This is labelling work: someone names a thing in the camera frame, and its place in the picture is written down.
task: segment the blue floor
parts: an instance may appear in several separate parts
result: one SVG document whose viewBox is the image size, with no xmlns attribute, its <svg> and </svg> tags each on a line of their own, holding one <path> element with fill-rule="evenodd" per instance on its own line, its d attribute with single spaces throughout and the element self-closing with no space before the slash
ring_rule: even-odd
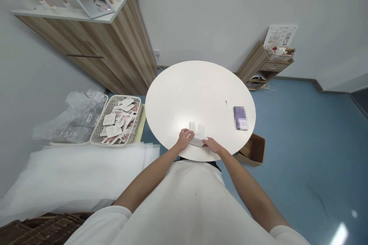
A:
<svg viewBox="0 0 368 245">
<path fill-rule="evenodd" d="M 266 139 L 264 164 L 244 166 L 311 244 L 329 245 L 342 223 L 345 245 L 368 244 L 368 120 L 349 96 L 318 94 L 309 82 L 270 85 L 277 91 L 252 92 L 254 132 Z M 142 141 L 159 144 L 147 122 Z M 224 164 L 217 164 L 244 206 Z"/>
</svg>

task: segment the folded paper napkin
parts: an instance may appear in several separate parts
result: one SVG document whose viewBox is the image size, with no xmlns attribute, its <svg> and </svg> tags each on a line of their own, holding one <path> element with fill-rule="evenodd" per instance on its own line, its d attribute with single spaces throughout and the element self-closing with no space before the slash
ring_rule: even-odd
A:
<svg viewBox="0 0 368 245">
<path fill-rule="evenodd" d="M 202 140 L 207 140 L 208 138 L 204 134 L 204 125 L 198 124 L 198 130 L 196 130 L 196 122 L 189 122 L 189 130 L 194 131 L 194 138 L 189 142 L 192 145 L 202 146 Z"/>
</svg>

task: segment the white shelf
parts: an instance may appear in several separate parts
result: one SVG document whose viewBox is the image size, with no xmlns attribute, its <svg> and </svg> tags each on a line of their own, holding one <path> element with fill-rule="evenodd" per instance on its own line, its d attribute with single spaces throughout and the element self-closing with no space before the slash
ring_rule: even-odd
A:
<svg viewBox="0 0 368 245">
<path fill-rule="evenodd" d="M 87 22 L 96 22 L 96 23 L 106 23 L 110 24 L 115 19 L 118 12 L 122 9 L 125 2 L 127 0 L 123 0 L 122 2 L 115 1 L 112 4 L 115 12 L 110 13 L 108 15 L 103 15 L 94 19 L 88 17 L 88 15 L 82 9 L 75 9 L 75 12 L 70 12 L 66 8 L 61 8 L 61 13 L 56 15 L 52 13 L 50 10 L 46 10 L 43 6 L 38 5 L 37 9 L 33 11 L 29 10 L 13 10 L 11 11 L 14 15 L 22 15 L 22 16 L 35 16 L 35 17 L 43 17 L 43 18 L 53 18 L 53 19 L 64 19 L 64 20 L 76 20 L 76 21 L 87 21 Z"/>
</svg>

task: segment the person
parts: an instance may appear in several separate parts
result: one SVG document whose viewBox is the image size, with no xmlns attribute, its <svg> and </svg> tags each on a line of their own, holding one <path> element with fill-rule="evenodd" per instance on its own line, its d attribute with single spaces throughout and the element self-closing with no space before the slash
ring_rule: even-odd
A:
<svg viewBox="0 0 368 245">
<path fill-rule="evenodd" d="M 247 170 L 214 139 L 217 153 L 250 215 L 229 193 L 219 169 L 177 156 L 194 137 L 177 143 L 145 168 L 112 206 L 91 215 L 65 244 L 309 244 L 293 230 Z"/>
</svg>

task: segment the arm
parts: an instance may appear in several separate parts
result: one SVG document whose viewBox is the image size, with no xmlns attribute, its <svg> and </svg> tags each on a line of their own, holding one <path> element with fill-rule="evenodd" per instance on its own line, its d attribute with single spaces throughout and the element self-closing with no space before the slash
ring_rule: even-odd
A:
<svg viewBox="0 0 368 245">
<path fill-rule="evenodd" d="M 182 129 L 176 144 L 164 155 L 160 156 L 152 164 L 146 167 L 133 182 L 130 183 L 118 199 L 116 199 L 113 205 L 124 206 L 133 213 L 162 181 L 176 157 L 188 146 L 188 143 L 193 137 L 193 131 Z"/>
<path fill-rule="evenodd" d="M 229 171 L 231 180 L 247 207 L 253 219 L 260 224 L 267 232 L 278 225 L 290 227 L 282 214 L 277 210 L 265 191 L 251 176 L 251 174 L 214 139 L 202 140 L 204 147 L 209 147 L 211 151 L 217 153 Z"/>
</svg>

